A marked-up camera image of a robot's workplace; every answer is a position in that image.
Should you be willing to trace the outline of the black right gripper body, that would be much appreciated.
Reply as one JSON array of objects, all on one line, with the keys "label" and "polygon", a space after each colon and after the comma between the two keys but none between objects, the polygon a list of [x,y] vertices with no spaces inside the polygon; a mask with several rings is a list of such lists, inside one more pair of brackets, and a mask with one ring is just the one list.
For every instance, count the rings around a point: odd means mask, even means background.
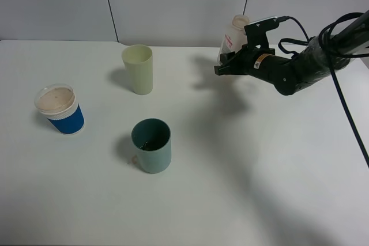
[{"label": "black right gripper body", "polygon": [[265,64],[265,59],[274,55],[274,48],[250,47],[245,44],[236,54],[234,74],[236,76],[250,75],[255,78],[271,78],[271,67],[269,62]]}]

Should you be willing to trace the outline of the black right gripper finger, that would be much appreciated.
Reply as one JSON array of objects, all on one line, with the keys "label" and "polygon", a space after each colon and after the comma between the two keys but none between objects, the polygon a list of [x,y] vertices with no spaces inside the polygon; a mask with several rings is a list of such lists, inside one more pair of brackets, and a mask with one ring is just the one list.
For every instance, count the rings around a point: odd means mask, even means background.
[{"label": "black right gripper finger", "polygon": [[245,75],[243,60],[233,56],[229,61],[214,66],[214,73],[215,75]]},{"label": "black right gripper finger", "polygon": [[220,62],[227,62],[235,55],[235,51],[220,54]]}]

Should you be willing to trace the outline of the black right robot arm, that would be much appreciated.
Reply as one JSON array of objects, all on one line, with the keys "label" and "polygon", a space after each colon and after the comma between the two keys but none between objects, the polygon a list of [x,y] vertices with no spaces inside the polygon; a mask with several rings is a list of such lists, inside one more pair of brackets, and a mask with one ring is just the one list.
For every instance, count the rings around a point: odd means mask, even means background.
[{"label": "black right robot arm", "polygon": [[348,13],[323,28],[318,36],[305,41],[281,39],[282,43],[305,47],[300,53],[282,48],[281,51],[290,54],[291,58],[277,56],[266,35],[286,20],[288,16],[269,17],[246,25],[247,44],[237,52],[221,54],[215,74],[250,75],[289,96],[343,69],[351,59],[368,56],[364,52],[368,48],[367,12]]}]

